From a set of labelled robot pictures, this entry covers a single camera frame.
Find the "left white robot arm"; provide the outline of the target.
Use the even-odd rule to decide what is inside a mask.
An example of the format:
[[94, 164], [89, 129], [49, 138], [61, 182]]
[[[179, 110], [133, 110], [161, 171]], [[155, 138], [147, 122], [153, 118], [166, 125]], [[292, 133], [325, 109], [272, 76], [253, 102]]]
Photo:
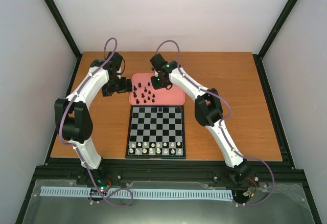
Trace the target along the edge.
[[61, 143], [73, 147], [82, 167], [90, 169], [88, 178], [97, 185], [106, 180], [106, 171], [99, 167], [102, 158], [91, 138], [90, 105], [98, 92], [104, 97], [132, 92], [131, 79], [122, 76], [125, 68], [121, 65], [125, 59], [118, 52], [109, 52], [108, 57], [109, 60], [94, 60], [77, 88], [54, 104], [56, 131]]

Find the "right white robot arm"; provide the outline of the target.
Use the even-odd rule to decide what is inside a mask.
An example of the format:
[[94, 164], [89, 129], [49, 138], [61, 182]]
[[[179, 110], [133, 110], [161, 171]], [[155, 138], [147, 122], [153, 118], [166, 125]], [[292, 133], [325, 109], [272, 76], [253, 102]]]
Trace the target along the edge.
[[154, 89], [177, 86], [194, 101], [195, 119], [210, 132], [221, 150], [230, 183], [234, 186], [243, 184], [250, 174], [250, 166], [228, 132], [217, 90], [201, 85], [178, 62], [167, 62], [161, 54], [155, 54], [150, 63], [155, 71], [151, 77]]

